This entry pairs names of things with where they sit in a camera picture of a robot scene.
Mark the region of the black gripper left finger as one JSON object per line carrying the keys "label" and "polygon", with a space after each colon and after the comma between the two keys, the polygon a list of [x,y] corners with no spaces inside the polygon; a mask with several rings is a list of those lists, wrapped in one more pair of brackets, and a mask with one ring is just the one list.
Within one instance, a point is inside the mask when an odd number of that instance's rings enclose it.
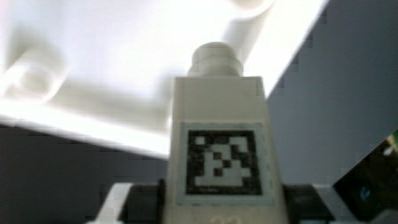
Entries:
{"label": "black gripper left finger", "polygon": [[87,224],[162,224],[165,181],[116,183]]}

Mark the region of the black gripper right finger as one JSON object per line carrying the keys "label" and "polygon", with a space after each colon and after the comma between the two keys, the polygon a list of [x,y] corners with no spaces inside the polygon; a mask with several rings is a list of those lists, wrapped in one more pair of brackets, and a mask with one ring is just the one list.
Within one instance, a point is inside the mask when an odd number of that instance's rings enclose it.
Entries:
{"label": "black gripper right finger", "polygon": [[283,186],[290,224],[350,224],[355,217],[329,185]]}

